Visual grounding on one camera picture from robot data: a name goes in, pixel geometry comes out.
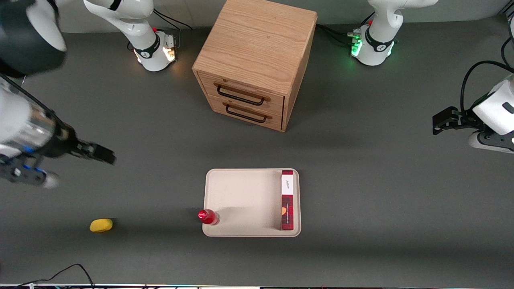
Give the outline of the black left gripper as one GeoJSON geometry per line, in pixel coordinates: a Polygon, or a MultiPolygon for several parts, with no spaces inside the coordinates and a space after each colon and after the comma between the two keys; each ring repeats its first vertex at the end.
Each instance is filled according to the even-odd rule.
{"type": "Polygon", "coordinates": [[[483,121],[471,109],[460,112],[456,107],[450,106],[432,116],[433,135],[448,129],[483,129],[483,126],[483,121]]]}

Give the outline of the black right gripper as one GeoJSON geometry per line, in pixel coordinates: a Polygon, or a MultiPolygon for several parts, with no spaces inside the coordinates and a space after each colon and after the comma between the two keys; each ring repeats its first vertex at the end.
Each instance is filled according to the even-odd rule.
{"type": "Polygon", "coordinates": [[[42,147],[42,155],[48,158],[58,158],[63,155],[77,156],[81,159],[95,159],[114,165],[117,157],[114,151],[97,143],[78,139],[75,129],[67,124],[57,124],[50,140],[42,147]]]}

